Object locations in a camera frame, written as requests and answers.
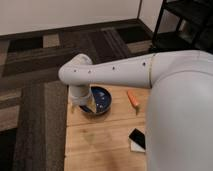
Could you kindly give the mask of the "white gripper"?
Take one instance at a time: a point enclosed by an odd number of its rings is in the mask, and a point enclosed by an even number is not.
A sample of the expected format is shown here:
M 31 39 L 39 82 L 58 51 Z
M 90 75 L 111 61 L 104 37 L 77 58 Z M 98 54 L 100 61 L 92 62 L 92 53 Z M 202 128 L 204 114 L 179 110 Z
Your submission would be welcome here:
M 96 103 L 92 99 L 92 92 L 89 85 L 69 86 L 69 99 L 74 105 L 81 106 L 87 113 L 96 113 Z

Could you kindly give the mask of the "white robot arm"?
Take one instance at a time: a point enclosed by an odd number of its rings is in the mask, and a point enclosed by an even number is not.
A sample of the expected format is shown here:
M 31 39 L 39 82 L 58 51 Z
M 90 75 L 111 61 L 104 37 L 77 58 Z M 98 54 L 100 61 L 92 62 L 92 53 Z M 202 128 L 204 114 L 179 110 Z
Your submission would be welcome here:
M 147 88 L 147 171 L 213 171 L 213 54 L 159 52 L 94 64 L 78 54 L 58 77 L 76 105 L 92 84 Z

